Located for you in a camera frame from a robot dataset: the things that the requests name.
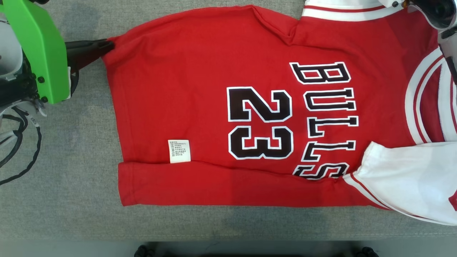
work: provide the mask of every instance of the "red stripe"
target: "red stripe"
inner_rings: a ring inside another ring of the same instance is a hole
[[[367,8],[367,9],[333,9],[333,8],[326,8],[320,6],[313,6],[313,5],[305,5],[305,9],[315,9],[315,10],[322,10],[322,11],[331,11],[331,12],[367,12],[367,11],[377,11],[380,9],[384,9],[383,5]]]
[[[417,88],[416,88],[416,92],[414,93],[414,99],[413,99],[413,113],[414,113],[414,122],[416,123],[416,127],[417,127],[417,131],[419,132],[419,136],[420,138],[422,139],[422,142],[423,143],[427,143],[427,140],[425,139],[425,136],[424,134],[422,133],[422,130],[420,130],[420,126],[419,126],[419,118],[418,118],[418,115],[417,115],[417,112],[416,112],[416,106],[417,106],[417,101],[419,101],[419,104],[420,104],[420,99],[417,99],[419,97],[419,91],[420,91],[420,88],[422,86],[422,83],[424,82],[424,79],[425,77],[427,76],[427,74],[429,73],[429,71],[431,70],[431,68],[439,61],[441,60],[442,56],[438,57],[429,67],[428,69],[425,71],[425,73],[422,75],[422,78],[420,79],[419,81],[419,84],[417,85]]]
[[[357,184],[359,184],[361,187],[363,187],[363,189],[365,189],[365,191],[367,191],[376,201],[378,201],[380,204],[382,204],[381,207],[390,209],[389,207],[385,206],[381,201],[379,201],[379,199],[378,199],[376,196],[374,196],[374,195],[368,190],[368,188],[365,187],[364,184],[362,184],[360,181],[358,181],[358,180],[356,179],[356,177],[354,176],[354,173],[351,173],[351,177],[352,177],[352,179],[353,179]]]
[[[379,199],[376,198],[376,197],[375,197],[375,196],[365,187],[364,184],[362,184],[360,181],[358,181],[358,180],[356,179],[356,177],[354,176],[353,173],[351,173],[351,177],[352,177],[352,179],[353,179],[356,183],[358,183],[359,185],[361,185],[361,186],[363,187],[363,189],[365,189],[365,191],[367,191],[374,199],[376,199],[379,203],[382,204],[382,202],[379,201]],[[391,210],[389,207],[385,206],[384,204],[382,205],[382,207]],[[410,214],[410,215],[411,215],[411,216],[414,216],[414,217],[417,217],[417,218],[422,218],[422,219],[426,219],[426,220],[431,220],[431,219],[429,219],[429,218],[424,218],[424,217],[421,217],[421,216],[418,216],[418,215],[414,215],[414,214]]]
[[[456,99],[454,98],[454,80],[451,77],[451,114],[452,114],[452,121],[454,122],[454,129],[456,130],[456,133],[457,133],[456,114],[454,113],[455,100]]]

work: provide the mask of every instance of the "care label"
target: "care label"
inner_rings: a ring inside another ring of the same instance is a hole
[[[191,161],[189,140],[168,140],[170,163]]]

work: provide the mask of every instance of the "gray table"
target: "gray table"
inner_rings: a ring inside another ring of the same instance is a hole
[[[255,4],[299,18],[302,0],[52,0],[46,6],[66,41],[114,36],[167,14],[205,6]],[[456,236],[457,228],[417,221],[371,207],[276,208],[226,206],[122,207],[117,164],[122,161],[105,67],[81,72],[74,97],[39,118],[43,146],[32,171],[0,187],[0,240],[367,240]],[[30,161],[28,129],[0,178]]]

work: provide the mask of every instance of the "white tag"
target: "white tag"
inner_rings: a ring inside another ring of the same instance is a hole
[[[170,163],[191,161],[189,140],[168,140]]]
[[[30,122],[35,126],[35,127],[39,127],[40,125],[38,124],[37,120],[35,120],[34,117],[32,117],[31,115],[28,115],[27,116],[30,120]]]

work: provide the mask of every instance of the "chicago bulls jersey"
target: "chicago bulls jersey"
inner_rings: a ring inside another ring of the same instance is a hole
[[[198,9],[111,38],[122,204],[386,208],[343,176],[372,141],[457,138],[453,87],[419,12],[350,2],[308,1],[299,21]]]

